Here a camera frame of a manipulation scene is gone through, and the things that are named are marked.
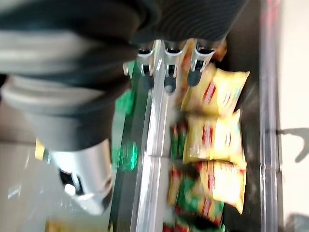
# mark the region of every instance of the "red label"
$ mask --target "red label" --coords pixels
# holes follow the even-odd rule
[[[203,137],[202,137],[202,141],[204,146],[206,147],[210,147],[212,144],[212,133],[213,133],[213,129],[210,125],[205,125],[203,127]]]
[[[175,232],[189,232],[190,228],[186,228],[185,226],[175,225]]]
[[[213,191],[214,189],[214,175],[209,175],[209,178],[208,178],[208,189],[210,192]]]
[[[163,232],[174,232],[174,228],[169,227],[167,225],[163,225]]]
[[[206,104],[211,102],[211,99],[216,91],[216,85],[214,82],[210,82],[203,96],[203,100]]]

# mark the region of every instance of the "chip bag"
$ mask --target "chip bag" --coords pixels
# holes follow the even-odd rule
[[[222,225],[218,228],[207,228],[207,229],[198,229],[195,226],[191,227],[191,231],[190,232],[225,232],[225,225]]]
[[[174,165],[170,169],[168,204],[175,205],[180,183],[183,178],[181,170],[177,170]]]
[[[182,111],[226,116],[236,103],[250,72],[226,72],[209,64],[197,86],[188,89]]]
[[[162,232],[174,232],[174,225],[164,222]]]
[[[246,170],[231,163],[208,161],[198,165],[205,196],[234,206],[242,214]]]
[[[174,232],[190,232],[190,226],[188,223],[177,217],[175,220]]]
[[[205,197],[201,182],[198,180],[183,177],[176,206],[176,212],[196,214],[215,225],[221,225],[224,203],[215,201],[208,196]]]
[[[183,163],[214,159],[245,169],[239,117],[240,110],[227,117],[189,116]]]

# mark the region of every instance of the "silver bar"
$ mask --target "silver bar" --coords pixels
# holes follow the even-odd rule
[[[279,157],[276,144],[277,54],[280,1],[261,1],[260,161],[261,231],[278,231]]]

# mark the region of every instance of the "transparent display case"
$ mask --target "transparent display case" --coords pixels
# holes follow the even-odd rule
[[[227,55],[217,67],[250,71],[240,96],[241,130],[247,160],[247,185],[242,215],[225,205],[223,223],[229,231],[277,232],[282,214],[278,195],[281,177],[276,145],[278,1],[251,0],[227,36]],[[173,95],[164,91],[164,46],[155,42],[154,89],[147,91],[134,66],[131,114],[117,112],[113,146],[135,142],[139,149],[134,171],[113,170],[113,197],[102,216],[90,216],[60,184],[55,167],[35,160],[35,137],[25,120],[1,103],[0,107],[0,231],[44,231],[45,222],[60,218],[70,223],[115,232],[160,232],[173,221],[167,205],[170,135],[179,111]]]

